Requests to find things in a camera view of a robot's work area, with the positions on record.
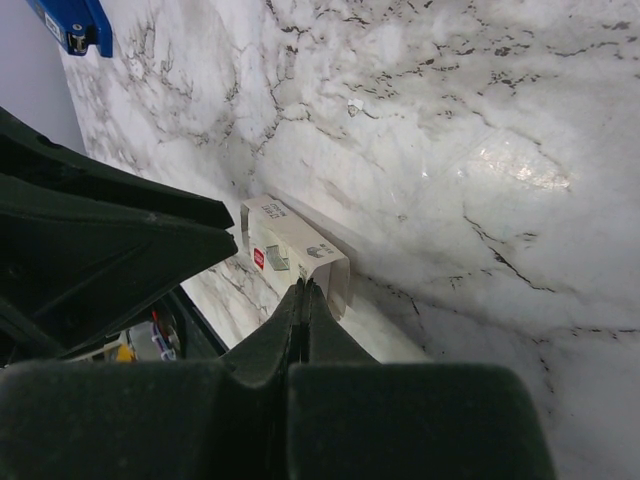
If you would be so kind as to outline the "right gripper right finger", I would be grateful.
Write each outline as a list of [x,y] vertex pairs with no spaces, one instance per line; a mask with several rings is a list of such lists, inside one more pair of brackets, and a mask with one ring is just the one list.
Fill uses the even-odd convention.
[[291,479],[551,479],[531,396],[498,365],[382,364],[301,286],[301,360],[287,378]]

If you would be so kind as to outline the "white staple box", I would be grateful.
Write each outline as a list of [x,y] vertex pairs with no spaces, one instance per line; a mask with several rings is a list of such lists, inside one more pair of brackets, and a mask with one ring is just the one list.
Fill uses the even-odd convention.
[[282,295],[298,280],[313,280],[341,319],[348,304],[350,261],[281,201],[264,195],[241,204],[243,247],[266,282]]

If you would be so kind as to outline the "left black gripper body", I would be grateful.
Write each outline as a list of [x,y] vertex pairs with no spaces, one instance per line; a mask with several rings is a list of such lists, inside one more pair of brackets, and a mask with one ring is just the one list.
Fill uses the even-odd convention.
[[1,333],[31,358],[94,344],[236,254],[218,201],[149,181],[1,115]]

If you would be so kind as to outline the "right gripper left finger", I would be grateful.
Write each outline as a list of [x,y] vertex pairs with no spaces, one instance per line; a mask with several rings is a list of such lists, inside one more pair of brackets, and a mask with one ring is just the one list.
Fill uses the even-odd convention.
[[32,361],[1,374],[5,479],[282,479],[303,287],[216,359]]

